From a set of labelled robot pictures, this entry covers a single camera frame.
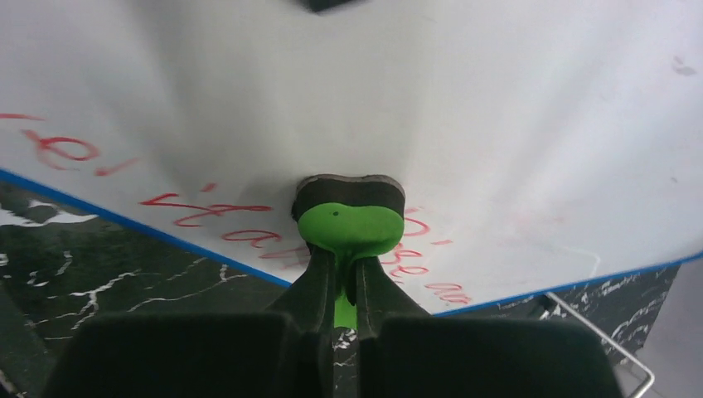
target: black object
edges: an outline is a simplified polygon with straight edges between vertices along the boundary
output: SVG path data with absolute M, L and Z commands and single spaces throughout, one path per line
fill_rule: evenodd
M 298 222 L 305 211 L 324 203 L 386 207 L 402 217 L 405 192 L 396 180 L 386 176 L 344 177 L 320 174 L 300 182 L 291 216 Z
M 313 12 L 321 12 L 332 7 L 340 6 L 355 0 L 303 0 L 303 3 Z
M 315 248 L 261 313 L 91 319 L 44 397 L 331 397 L 333 261 Z M 377 258 L 354 266 L 360 397 L 622 398 L 598 338 L 578 325 L 432 318 Z

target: whiteboard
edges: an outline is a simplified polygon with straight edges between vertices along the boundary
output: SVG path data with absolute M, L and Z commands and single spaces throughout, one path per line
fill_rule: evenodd
M 306 176 L 407 196 L 433 313 L 696 255 L 703 2 L 3 2 L 0 177 L 280 284 Z

